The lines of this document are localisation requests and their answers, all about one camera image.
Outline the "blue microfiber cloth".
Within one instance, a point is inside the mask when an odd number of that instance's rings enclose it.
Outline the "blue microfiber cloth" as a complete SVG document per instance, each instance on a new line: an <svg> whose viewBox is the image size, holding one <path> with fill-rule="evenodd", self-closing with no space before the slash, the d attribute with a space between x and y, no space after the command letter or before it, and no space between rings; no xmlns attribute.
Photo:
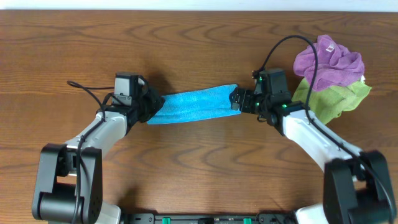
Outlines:
<svg viewBox="0 0 398 224"><path fill-rule="evenodd" d="M240 110L233 110L229 99L237 87L229 84L165 95L163 107L147 124L188 123L239 115Z"/></svg>

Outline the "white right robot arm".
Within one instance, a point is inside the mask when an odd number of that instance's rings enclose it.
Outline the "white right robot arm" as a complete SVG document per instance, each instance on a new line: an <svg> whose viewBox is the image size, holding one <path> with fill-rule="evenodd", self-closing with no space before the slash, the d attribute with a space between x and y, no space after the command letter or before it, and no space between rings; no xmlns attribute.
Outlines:
<svg viewBox="0 0 398 224"><path fill-rule="evenodd" d="M235 89L233 110L257 115L297 143L321 168L323 201L295 211L296 223L393 223L396 203L385 157L364 152L320 122L289 92Z"/></svg>

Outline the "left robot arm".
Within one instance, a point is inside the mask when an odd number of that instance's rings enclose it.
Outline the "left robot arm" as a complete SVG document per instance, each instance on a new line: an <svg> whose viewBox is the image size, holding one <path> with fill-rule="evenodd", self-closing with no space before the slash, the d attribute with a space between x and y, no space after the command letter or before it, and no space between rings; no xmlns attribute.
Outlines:
<svg viewBox="0 0 398 224"><path fill-rule="evenodd" d="M122 210L103 200L103 157L165 100L148 88L99 103L95 119L63 144L45 145L39 158L32 215L49 223L120 223Z"/></svg>

